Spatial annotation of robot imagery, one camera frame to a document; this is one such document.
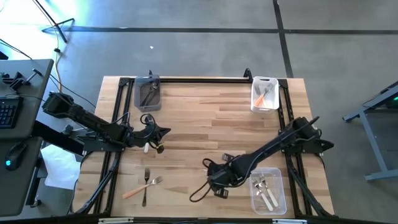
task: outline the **white container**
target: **white container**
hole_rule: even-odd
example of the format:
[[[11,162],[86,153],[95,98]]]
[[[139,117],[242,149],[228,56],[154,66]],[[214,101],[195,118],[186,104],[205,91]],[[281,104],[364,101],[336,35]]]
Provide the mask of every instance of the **white container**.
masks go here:
[[[254,106],[254,102],[265,92],[266,87],[271,84],[272,88],[264,96],[260,107]],[[260,94],[256,92],[255,86],[259,87]],[[279,82],[276,78],[254,77],[251,85],[250,109],[255,113],[273,113],[279,108]]]
[[[270,195],[265,188],[262,186],[262,192],[268,200],[269,205],[272,206],[272,211],[268,209],[261,194],[257,194],[258,189],[254,186],[253,182],[259,182],[264,175],[268,189],[276,201],[277,206],[272,201],[272,195]],[[259,215],[283,215],[286,213],[286,201],[284,193],[284,185],[282,182],[282,174],[278,168],[257,168],[251,172],[249,178],[250,194],[251,194],[251,207]]]

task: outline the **utensil handle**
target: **utensil handle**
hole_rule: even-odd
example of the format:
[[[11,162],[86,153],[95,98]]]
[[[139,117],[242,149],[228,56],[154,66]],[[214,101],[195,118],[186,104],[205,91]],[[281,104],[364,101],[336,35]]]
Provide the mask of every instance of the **utensil handle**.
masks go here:
[[[142,199],[142,206],[147,206],[147,188],[145,188],[144,198]]]
[[[141,186],[141,187],[139,187],[137,189],[134,189],[132,191],[129,191],[129,192],[125,193],[124,195],[122,195],[122,198],[123,199],[129,198],[129,197],[135,195],[136,193],[140,192],[141,190],[144,190],[148,186],[150,186],[150,184],[147,184],[147,185]]]
[[[254,102],[254,106],[260,107],[263,98],[264,98],[264,94],[262,94],[262,95],[256,100],[256,102]]]
[[[261,193],[261,197],[264,200],[264,202],[266,203],[268,210],[270,210],[271,212],[274,211],[274,208],[272,208],[272,205],[269,203],[266,195],[264,195],[264,193]]]
[[[271,198],[272,203],[274,204],[274,206],[275,206],[275,207],[278,207],[278,206],[279,206],[279,205],[278,205],[278,202],[276,201],[276,199],[275,199],[274,195],[272,194],[271,190],[267,189],[267,192],[268,192],[268,194],[269,194],[269,196],[270,196],[270,198]]]

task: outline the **butcher block tabletop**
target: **butcher block tabletop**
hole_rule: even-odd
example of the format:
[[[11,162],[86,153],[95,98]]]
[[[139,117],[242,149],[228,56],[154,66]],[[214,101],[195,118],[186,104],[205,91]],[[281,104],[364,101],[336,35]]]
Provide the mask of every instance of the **butcher block tabletop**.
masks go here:
[[[120,77],[104,77],[95,115],[111,121]],[[288,78],[290,99],[295,118],[312,118],[304,79]],[[123,92],[120,117],[123,114]],[[285,156],[277,152],[257,167],[276,167],[282,173],[287,211],[284,215],[258,215],[251,207],[249,184],[229,190],[228,199],[212,192],[200,202],[189,196],[206,181],[202,160],[224,163],[224,153],[239,155],[255,151],[277,136],[280,129],[277,112],[253,113],[250,110],[251,84],[248,83],[161,83],[162,109],[150,112],[160,127],[171,128],[163,137],[165,150],[157,154],[149,149],[128,148],[122,153],[114,193],[112,217],[209,217],[209,218],[294,218]],[[282,107],[286,114],[284,94]],[[141,112],[131,101],[130,125],[141,130]],[[325,171],[320,158],[302,154],[308,188],[323,208],[333,213]],[[78,210],[92,195],[100,179],[103,152],[92,153],[82,164],[76,185],[73,209]],[[147,189],[147,205],[142,206],[144,191],[127,199],[122,194],[145,184],[144,169],[150,179],[164,180]],[[296,184],[301,211],[303,197]],[[109,184],[105,188],[102,208],[106,204]]]

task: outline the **plastic container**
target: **plastic container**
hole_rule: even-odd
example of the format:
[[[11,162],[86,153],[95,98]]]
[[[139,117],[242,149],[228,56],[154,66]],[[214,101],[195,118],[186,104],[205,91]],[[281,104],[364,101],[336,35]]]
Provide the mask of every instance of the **plastic container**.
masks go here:
[[[271,196],[269,195],[264,184],[260,188],[268,199],[269,204],[272,206],[273,211],[268,209],[261,194],[257,194],[259,191],[253,184],[253,182],[259,182],[264,175],[266,184],[274,196],[277,205],[275,206]],[[251,194],[251,207],[259,215],[283,215],[286,213],[286,201],[284,193],[284,185],[282,182],[282,174],[278,168],[257,168],[251,172],[249,178],[250,194]]]
[[[264,95],[260,107],[254,106],[254,102],[265,92],[267,86],[272,88]],[[279,82],[276,78],[254,77],[251,85],[251,104],[250,109],[255,113],[273,113],[279,108]]]
[[[158,75],[136,77],[134,80],[134,106],[142,112],[161,109],[160,78]]]

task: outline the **computer mouse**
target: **computer mouse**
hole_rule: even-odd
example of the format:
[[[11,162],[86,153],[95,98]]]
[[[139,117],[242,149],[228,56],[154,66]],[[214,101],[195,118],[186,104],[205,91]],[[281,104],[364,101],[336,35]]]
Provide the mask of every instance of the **computer mouse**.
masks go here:
[[[27,144],[20,142],[17,143],[15,146],[12,146],[10,150],[8,150],[4,161],[7,170],[14,171],[18,169],[22,162],[22,159],[24,158],[26,148]]]

